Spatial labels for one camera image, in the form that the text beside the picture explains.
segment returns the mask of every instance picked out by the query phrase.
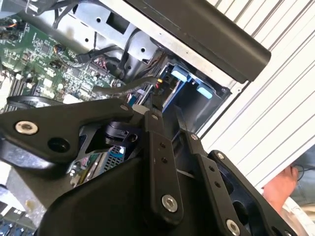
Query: white corrugated wall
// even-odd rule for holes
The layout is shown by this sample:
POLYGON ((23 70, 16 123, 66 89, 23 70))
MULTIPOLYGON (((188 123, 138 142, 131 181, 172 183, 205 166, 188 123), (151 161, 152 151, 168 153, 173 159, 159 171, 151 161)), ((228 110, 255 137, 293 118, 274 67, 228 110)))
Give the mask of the white corrugated wall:
POLYGON ((209 2, 272 52, 202 141, 262 187, 315 144, 315 0, 209 2))

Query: silver screw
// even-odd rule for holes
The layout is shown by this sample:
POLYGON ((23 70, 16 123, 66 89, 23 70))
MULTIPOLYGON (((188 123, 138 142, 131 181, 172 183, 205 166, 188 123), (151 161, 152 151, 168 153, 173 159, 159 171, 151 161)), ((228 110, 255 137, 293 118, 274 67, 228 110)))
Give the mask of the silver screw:
POLYGON ((241 234, 240 228, 238 228, 237 224, 233 220, 227 220, 226 226, 234 236, 239 236, 241 234))
POLYGON ((292 236, 292 234, 289 232, 289 231, 284 231, 285 232, 285 234, 287 235, 287 236, 292 236))
POLYGON ((15 125, 15 130, 21 134, 32 135, 38 132, 36 124, 30 121, 20 121, 15 125))
POLYGON ((158 117, 156 115, 153 114, 152 117, 153 117, 153 119, 158 120, 158 117))
POLYGON ((198 137, 197 137, 195 134, 192 134, 191 137, 192 137, 192 139, 194 139, 194 140, 198 140, 198 137))
POLYGON ((222 153, 217 153, 217 157, 219 158, 219 159, 221 159, 221 160, 224 160, 224 156, 222 155, 222 153))
POLYGON ((125 105, 120 105, 120 108, 123 109, 123 110, 125 110, 125 111, 128 111, 128 110, 129 110, 128 107, 125 106, 125 105))
POLYGON ((169 212, 176 212, 178 209, 177 201, 171 195, 164 195, 162 197, 162 204, 169 212))

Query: person's hand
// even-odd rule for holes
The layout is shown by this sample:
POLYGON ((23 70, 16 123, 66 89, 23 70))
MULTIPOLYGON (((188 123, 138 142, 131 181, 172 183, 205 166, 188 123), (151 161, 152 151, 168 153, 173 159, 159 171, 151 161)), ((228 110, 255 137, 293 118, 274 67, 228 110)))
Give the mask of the person's hand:
POLYGON ((289 166, 264 186, 264 198, 278 213, 295 189, 298 176, 298 169, 289 166))

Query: green circuit board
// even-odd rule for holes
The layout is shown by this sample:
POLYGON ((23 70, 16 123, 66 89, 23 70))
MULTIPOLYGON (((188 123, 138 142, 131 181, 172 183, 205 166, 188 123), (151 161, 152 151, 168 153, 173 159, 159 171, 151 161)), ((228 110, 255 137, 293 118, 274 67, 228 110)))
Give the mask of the green circuit board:
MULTIPOLYGON (((6 20, 20 21, 16 16, 6 20)), ((59 43, 34 26, 25 23, 24 29, 16 34, 16 40, 0 39, 0 56, 3 66, 28 84, 21 94, 40 95, 61 102, 66 94, 71 94, 88 101, 95 99, 93 86, 113 85, 113 76, 100 73, 91 64, 75 69, 67 67, 54 52, 54 46, 59 43)), ((60 56, 75 65, 76 53, 64 48, 60 56)))

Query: motherboard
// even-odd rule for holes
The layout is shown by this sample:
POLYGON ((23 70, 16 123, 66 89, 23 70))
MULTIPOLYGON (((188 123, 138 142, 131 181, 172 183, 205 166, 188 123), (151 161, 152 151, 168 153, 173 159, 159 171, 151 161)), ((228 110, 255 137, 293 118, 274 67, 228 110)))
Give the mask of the motherboard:
POLYGON ((0 24, 2 69, 10 71, 9 96, 36 95, 64 103, 98 99, 94 86, 121 86, 101 59, 78 64, 76 53, 17 16, 0 24))

